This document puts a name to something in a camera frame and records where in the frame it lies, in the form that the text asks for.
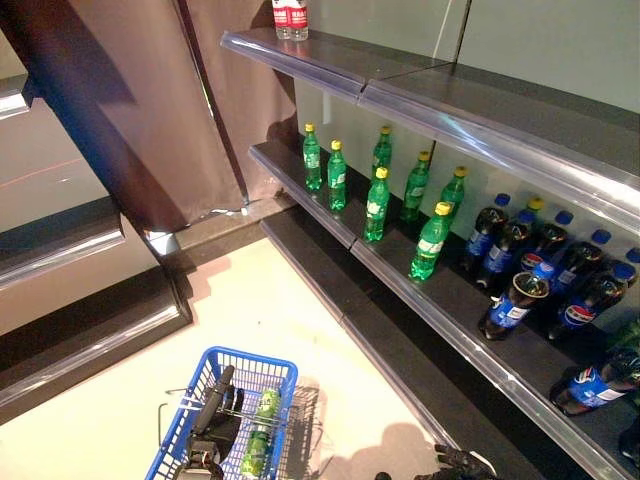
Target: shopping basket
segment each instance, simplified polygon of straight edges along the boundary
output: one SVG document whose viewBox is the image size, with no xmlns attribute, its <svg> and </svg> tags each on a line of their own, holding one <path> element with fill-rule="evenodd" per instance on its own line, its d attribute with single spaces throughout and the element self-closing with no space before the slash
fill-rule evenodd
<svg viewBox="0 0 640 480">
<path fill-rule="evenodd" d="M 196 408 L 204 401 L 204 391 L 212 387 L 225 367 L 233 365 L 232 384 L 245 391 L 242 406 L 242 423 L 238 437 L 229 456 L 220 465 L 225 480 L 241 480 L 240 464 L 247 448 L 252 430 L 251 418 L 255 415 L 262 392 L 274 388 L 280 392 L 281 402 L 269 445 L 268 459 L 261 479 L 274 480 L 286 436 L 286 422 L 293 401 L 293 392 L 298 378 L 297 367 L 285 360 L 263 357 L 251 353 L 212 347 L 202 355 L 198 368 L 186 389 L 185 399 L 178 408 L 164 441 L 145 477 L 146 480 L 172 480 L 177 468 L 186 461 L 186 443 L 199 411 Z"/>
</svg>

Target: sprite bottle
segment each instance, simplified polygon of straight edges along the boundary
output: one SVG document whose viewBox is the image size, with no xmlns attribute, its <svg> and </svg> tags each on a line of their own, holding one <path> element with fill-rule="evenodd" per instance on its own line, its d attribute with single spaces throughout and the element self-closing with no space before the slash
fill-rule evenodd
<svg viewBox="0 0 640 480">
<path fill-rule="evenodd" d="M 442 193 L 440 194 L 441 202 L 451 204 L 451 212 L 447 216 L 449 224 L 453 222 L 460 208 L 460 204 L 464 199 L 464 177 L 466 177 L 468 173 L 469 169 L 467 167 L 456 167 L 453 171 L 453 178 L 447 183 L 447 186 L 442 189 Z"/>
<path fill-rule="evenodd" d="M 373 149 L 373 166 L 371 167 L 371 181 L 376 178 L 378 167 L 384 167 L 387 170 L 391 166 L 391 127 L 382 127 L 380 129 L 380 139 Z"/>
<path fill-rule="evenodd" d="M 387 204 L 389 203 L 388 173 L 386 168 L 379 167 L 369 190 L 367 221 L 364 225 L 364 239 L 367 242 L 377 242 L 384 233 L 384 218 L 387 215 Z"/>
<path fill-rule="evenodd" d="M 342 210 L 346 205 L 346 185 L 347 164 L 342 155 L 342 142 L 333 140 L 331 142 L 331 157 L 327 165 L 327 178 L 329 179 L 329 208 L 331 210 Z"/>
<path fill-rule="evenodd" d="M 448 202 L 436 204 L 435 215 L 420 232 L 420 241 L 416 255 L 411 262 L 409 278 L 424 282 L 433 273 L 436 260 L 449 233 L 450 222 L 447 221 L 447 218 L 451 214 L 451 208 L 451 204 Z"/>
<path fill-rule="evenodd" d="M 431 155 L 429 152 L 420 152 L 418 163 L 411 170 L 404 190 L 404 203 L 400 211 L 400 218 L 405 222 L 414 222 L 418 218 L 418 209 L 422 203 L 424 189 L 429 181 L 429 166 Z"/>
<path fill-rule="evenodd" d="M 322 185 L 322 172 L 320 171 L 320 145 L 315 134 L 316 127 L 313 123 L 305 123 L 304 131 L 307 137 L 302 145 L 304 167 L 306 170 L 305 183 L 309 190 L 319 190 Z"/>
</svg>

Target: store shelf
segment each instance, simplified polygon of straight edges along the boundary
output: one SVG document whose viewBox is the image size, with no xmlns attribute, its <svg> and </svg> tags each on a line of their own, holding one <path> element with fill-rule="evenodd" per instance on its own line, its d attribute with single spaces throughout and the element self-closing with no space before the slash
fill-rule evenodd
<svg viewBox="0 0 640 480">
<path fill-rule="evenodd" d="M 603 479 L 637 478 L 638 471 L 617 451 L 619 433 L 636 414 L 630 402 L 622 399 L 589 415 L 567 418 L 547 400 L 551 386 L 565 370 L 597 357 L 602 335 L 589 330 L 560 345 L 560 349 L 534 329 L 521 326 L 506 342 L 485 341 L 476 324 L 490 300 L 455 266 L 464 248 L 461 238 L 449 236 L 434 275 L 418 286 L 406 276 L 416 249 L 417 227 L 394 222 L 392 213 L 381 242 L 369 245 L 358 238 L 364 221 L 362 192 L 367 189 L 367 178 L 349 169 L 349 205 L 344 215 L 332 215 L 323 203 L 324 188 L 315 198 L 305 190 L 303 161 L 298 154 L 276 142 L 257 145 L 251 154 L 283 182 L 296 200 L 302 199 L 300 204 L 336 238 L 340 240 L 350 232 L 349 238 L 356 238 L 351 253 L 586 471 Z"/>
<path fill-rule="evenodd" d="M 273 28 L 225 32 L 222 46 L 301 78 L 355 103 L 371 79 L 384 79 L 436 65 L 442 60 L 311 30 L 305 42 L 278 40 Z"/>
<path fill-rule="evenodd" d="M 124 242 L 110 197 L 0 233 L 0 290 Z"/>
<path fill-rule="evenodd" d="M 222 45 L 509 171 L 631 232 L 640 115 L 553 88 L 312 31 L 225 33 Z"/>
<path fill-rule="evenodd" d="M 435 441 L 479 452 L 501 478 L 586 478 L 304 209 L 261 225 Z"/>
</svg>

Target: plastic bottle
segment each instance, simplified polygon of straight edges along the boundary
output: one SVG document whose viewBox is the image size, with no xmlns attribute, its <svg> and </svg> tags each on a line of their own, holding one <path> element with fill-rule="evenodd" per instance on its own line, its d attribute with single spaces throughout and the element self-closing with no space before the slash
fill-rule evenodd
<svg viewBox="0 0 640 480">
<path fill-rule="evenodd" d="M 450 203 L 438 202 L 436 204 L 435 215 L 422 227 L 422 232 L 420 232 L 420 241 L 416 255 L 411 262 L 409 278 L 424 282 L 433 273 L 436 260 L 449 233 L 447 216 L 450 212 Z"/>
<path fill-rule="evenodd" d="M 287 4 L 288 0 L 271 0 L 276 35 L 280 40 L 287 40 L 291 37 L 289 32 L 289 6 Z"/>
<path fill-rule="evenodd" d="M 391 127 L 384 126 L 380 129 L 380 138 L 373 148 L 373 165 L 371 167 L 371 181 L 376 178 L 378 167 L 387 170 L 391 166 Z"/>
<path fill-rule="evenodd" d="M 524 319 L 529 311 L 549 296 L 549 278 L 553 266 L 540 262 L 532 272 L 517 273 L 511 285 L 494 298 L 478 328 L 488 340 L 504 340 Z"/>
<path fill-rule="evenodd" d="M 377 242 L 384 234 L 384 219 L 387 216 L 389 203 L 389 186 L 387 185 L 388 170 L 379 167 L 376 177 L 367 196 L 367 220 L 364 225 L 364 239 L 367 242 Z"/>
<path fill-rule="evenodd" d="M 633 348 L 615 348 L 604 362 L 554 385 L 551 401 L 567 416 L 590 412 L 640 387 L 640 356 Z"/>
<path fill-rule="evenodd" d="M 453 171 L 453 178 L 442 189 L 440 194 L 440 201 L 449 202 L 452 206 L 451 213 L 447 217 L 449 223 L 453 222 L 464 199 L 464 179 L 468 173 L 469 169 L 467 167 L 456 167 Z"/>
<path fill-rule="evenodd" d="M 302 145 L 304 166 L 306 169 L 305 183 L 309 190 L 319 190 L 322 185 L 322 172 L 320 170 L 320 144 L 315 134 L 316 127 L 313 123 L 305 123 L 304 131 L 307 137 Z"/>
<path fill-rule="evenodd" d="M 307 21 L 307 0 L 287 0 L 289 6 L 289 31 L 291 39 L 301 42 L 309 38 Z"/>
<path fill-rule="evenodd" d="M 508 222 L 482 261 L 476 283 L 489 290 L 495 290 L 511 272 L 511 263 L 518 250 L 531 235 L 534 215 L 529 210 L 521 210 L 518 217 Z"/>
<path fill-rule="evenodd" d="M 346 200 L 347 164 L 342 156 L 342 142 L 331 142 L 331 156 L 327 165 L 327 181 L 329 182 L 329 208 L 334 211 L 342 210 Z"/>
<path fill-rule="evenodd" d="M 555 322 L 548 331 L 549 340 L 567 336 L 584 327 L 622 300 L 633 274 L 631 265 L 619 263 L 611 272 L 601 272 L 587 280 L 558 309 Z"/>
<path fill-rule="evenodd" d="M 499 193 L 494 200 L 495 207 L 480 210 L 476 218 L 475 229 L 467 240 L 465 253 L 460 259 L 460 265 L 472 275 L 475 274 L 495 241 L 496 234 L 507 223 L 508 216 L 502 209 L 509 204 L 511 197 L 506 193 Z"/>
<path fill-rule="evenodd" d="M 568 234 L 564 229 L 573 220 L 573 214 L 566 210 L 558 212 L 555 223 L 545 223 L 532 235 L 531 246 L 520 258 L 519 270 L 533 270 L 540 262 L 551 263 L 553 256 L 566 243 Z"/>
<path fill-rule="evenodd" d="M 420 152 L 418 162 L 411 170 L 404 190 L 404 202 L 402 210 L 400 210 L 400 218 L 405 222 L 414 222 L 418 219 L 418 211 L 424 196 L 424 189 L 429 181 L 430 165 L 431 155 L 429 152 Z"/>
<path fill-rule="evenodd" d="M 588 275 L 595 272 L 600 266 L 604 253 L 600 247 L 611 238 L 606 230 L 596 230 L 591 235 L 590 242 L 576 242 L 569 246 L 564 253 L 556 273 L 551 279 L 551 290 L 554 296 L 565 295 L 572 287 L 579 285 Z"/>
</svg>

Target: floor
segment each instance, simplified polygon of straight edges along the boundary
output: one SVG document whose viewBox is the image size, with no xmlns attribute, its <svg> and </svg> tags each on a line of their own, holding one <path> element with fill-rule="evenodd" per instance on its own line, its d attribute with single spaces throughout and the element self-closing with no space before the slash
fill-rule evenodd
<svg viewBox="0 0 640 480">
<path fill-rule="evenodd" d="M 280 478 L 373 480 L 386 470 L 404 480 L 435 470 L 430 434 L 268 239 L 189 280 L 194 325 L 0 427 L 0 478 L 144 478 L 157 450 L 157 407 L 170 402 L 164 431 L 178 401 L 164 391 L 185 386 L 213 345 L 298 366 L 306 431 L 289 435 L 311 441 Z"/>
</svg>

